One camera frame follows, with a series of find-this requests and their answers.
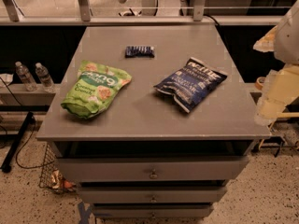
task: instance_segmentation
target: drawer knob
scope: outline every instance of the drawer knob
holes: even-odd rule
[[[158,178],[158,175],[156,174],[156,170],[155,169],[153,169],[151,171],[151,174],[149,175],[149,178],[150,179],[157,179]]]
[[[151,203],[157,203],[157,199],[156,199],[156,197],[155,197],[155,196],[152,196],[150,202],[151,202]]]

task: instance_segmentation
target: drawer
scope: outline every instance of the drawer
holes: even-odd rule
[[[159,217],[207,217],[211,205],[92,205],[95,217],[110,218],[159,218]]]
[[[233,179],[248,157],[156,159],[59,159],[59,169],[74,182]]]
[[[93,187],[78,188],[85,203],[214,203],[226,187]]]

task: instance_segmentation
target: black metal stand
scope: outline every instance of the black metal stand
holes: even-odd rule
[[[12,111],[12,112],[20,112],[20,111],[48,111],[49,106],[45,105],[45,106],[5,106],[5,105],[1,105],[0,106],[0,111]],[[27,113],[27,116],[24,120],[24,122],[22,123],[18,134],[14,135],[14,141],[9,149],[9,152],[6,156],[6,158],[4,159],[2,165],[1,165],[1,169],[3,173],[9,173],[11,171],[11,166],[10,166],[10,162],[13,159],[13,156],[15,155],[15,152],[18,149],[18,146],[20,144],[20,141],[29,125],[29,123],[33,123],[35,122],[34,120],[34,114],[29,111]]]

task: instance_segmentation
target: chip bag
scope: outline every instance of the chip bag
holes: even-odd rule
[[[125,71],[83,60],[78,81],[61,103],[62,108],[89,119],[108,109],[121,87],[132,77]]]
[[[226,78],[226,73],[190,58],[183,68],[154,88],[161,93],[173,95],[183,110],[190,113]]]

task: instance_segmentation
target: table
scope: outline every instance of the table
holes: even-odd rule
[[[155,58],[124,58],[126,46],[155,47]],[[190,57],[229,74],[189,115],[153,89]],[[82,120],[60,107],[81,60],[132,75],[110,108]],[[255,104],[212,23],[88,27],[37,139],[48,141],[66,179],[101,218],[206,217],[248,163]]]

